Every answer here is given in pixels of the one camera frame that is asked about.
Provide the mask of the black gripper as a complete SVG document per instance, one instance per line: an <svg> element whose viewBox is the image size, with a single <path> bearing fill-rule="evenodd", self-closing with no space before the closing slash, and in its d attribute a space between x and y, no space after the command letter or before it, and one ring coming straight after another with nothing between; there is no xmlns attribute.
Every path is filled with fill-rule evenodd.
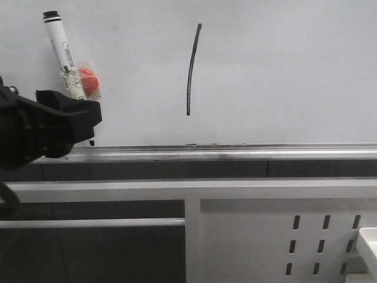
<svg viewBox="0 0 377 283"><path fill-rule="evenodd" d="M37 90L36 101L1 82L1 169L14 170L42 156L60 158L74 143L94 146L94 126L102 122L99 102ZM73 117L72 113L88 117Z"/></svg>

